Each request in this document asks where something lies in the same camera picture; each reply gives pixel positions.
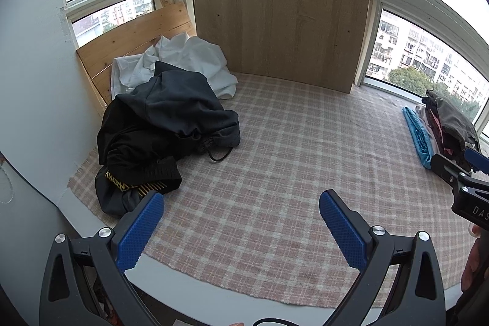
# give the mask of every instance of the tree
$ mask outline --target tree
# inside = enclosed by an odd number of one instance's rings
[[[426,90],[433,89],[447,97],[470,121],[474,120],[480,108],[478,102],[463,101],[458,95],[450,93],[447,85],[442,82],[433,83],[428,76],[413,67],[392,70],[387,80],[422,97],[426,96]]]
[[[112,24],[111,22],[107,23],[106,25],[104,25],[104,34],[107,32],[107,31],[110,31],[112,28],[115,28],[117,25],[116,24]]]

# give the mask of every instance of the blue garment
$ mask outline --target blue garment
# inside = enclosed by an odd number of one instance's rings
[[[431,169],[431,157],[434,155],[434,152],[428,132],[412,109],[404,107],[403,114],[406,118],[407,127],[409,127],[421,164],[427,169]]]

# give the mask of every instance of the white fabric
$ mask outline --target white fabric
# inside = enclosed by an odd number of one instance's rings
[[[421,120],[421,123],[425,127],[426,131],[428,132],[429,140],[431,142],[431,146],[433,147],[433,152],[435,154],[439,154],[440,151],[439,151],[436,139],[435,139],[435,135],[433,134],[431,126],[429,125],[428,119],[426,118],[426,105],[424,105],[424,104],[416,105],[415,112],[416,112],[417,117]]]
[[[183,32],[170,40],[162,36],[144,54],[115,58],[112,63],[112,99],[118,94],[130,93],[136,86],[150,80],[156,61],[200,72],[218,99],[231,99],[236,93],[238,79],[229,73],[221,48]]]

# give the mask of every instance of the bolt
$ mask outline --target bolt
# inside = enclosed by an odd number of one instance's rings
[[[385,234],[385,229],[381,227],[380,225],[376,225],[375,227],[372,228],[372,231],[375,235],[382,236]]]
[[[421,240],[429,240],[429,235],[425,231],[421,231],[418,233],[418,236],[420,237]]]
[[[64,235],[64,233],[61,233],[59,235],[57,235],[55,238],[54,238],[54,241],[56,243],[62,243],[64,242],[64,240],[66,239],[66,236]]]
[[[111,229],[110,228],[102,228],[99,232],[98,232],[98,235],[99,237],[101,238],[106,238],[107,236],[109,236],[110,234],[112,233]]]

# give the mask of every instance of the plaid cloth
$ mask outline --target plaid cloth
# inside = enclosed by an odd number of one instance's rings
[[[165,214],[146,246],[150,257],[196,279],[251,296],[335,307],[358,275],[319,215],[335,189],[370,225],[430,233],[445,288],[460,282],[473,239],[450,210],[450,187],[422,167],[401,108],[362,86],[351,94],[263,76],[240,82],[224,107],[239,114],[241,144],[221,163],[190,156],[183,182],[165,195]],[[96,151],[70,180],[107,225],[95,196]],[[389,271],[377,297],[385,301]]]

